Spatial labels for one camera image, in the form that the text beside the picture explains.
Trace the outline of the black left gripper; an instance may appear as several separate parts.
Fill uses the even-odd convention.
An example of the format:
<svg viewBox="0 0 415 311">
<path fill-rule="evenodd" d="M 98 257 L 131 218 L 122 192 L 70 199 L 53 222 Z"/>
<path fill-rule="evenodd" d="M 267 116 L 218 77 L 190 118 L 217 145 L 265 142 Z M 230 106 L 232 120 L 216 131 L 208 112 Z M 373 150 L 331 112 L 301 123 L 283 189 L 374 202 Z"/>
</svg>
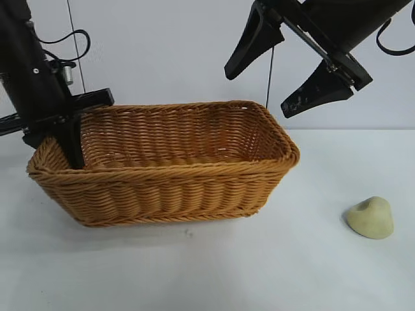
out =
<svg viewBox="0 0 415 311">
<path fill-rule="evenodd" d="M 113 96 L 108 88 L 72 95 L 63 74 L 69 64 L 47 59 L 30 23 L 1 23 L 1 83 L 16 110 L 1 118 L 1 132 L 23 130 L 23 142 L 34 149 L 53 137 L 78 170 L 84 167 L 80 115 L 112 106 Z"/>
</svg>

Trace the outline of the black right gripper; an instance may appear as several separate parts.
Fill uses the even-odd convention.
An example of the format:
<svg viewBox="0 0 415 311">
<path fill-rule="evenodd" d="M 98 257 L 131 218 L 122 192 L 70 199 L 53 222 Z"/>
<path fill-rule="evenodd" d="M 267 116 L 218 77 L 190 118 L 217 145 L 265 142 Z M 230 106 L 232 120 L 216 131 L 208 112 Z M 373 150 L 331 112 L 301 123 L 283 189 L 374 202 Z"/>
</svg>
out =
<svg viewBox="0 0 415 311">
<path fill-rule="evenodd" d="M 406 7 L 409 1 L 258 1 L 241 38 L 224 66 L 233 80 L 263 53 L 283 42 L 285 24 L 324 60 L 281 104 L 285 118 L 347 100 L 372 82 L 350 52 Z"/>
</svg>

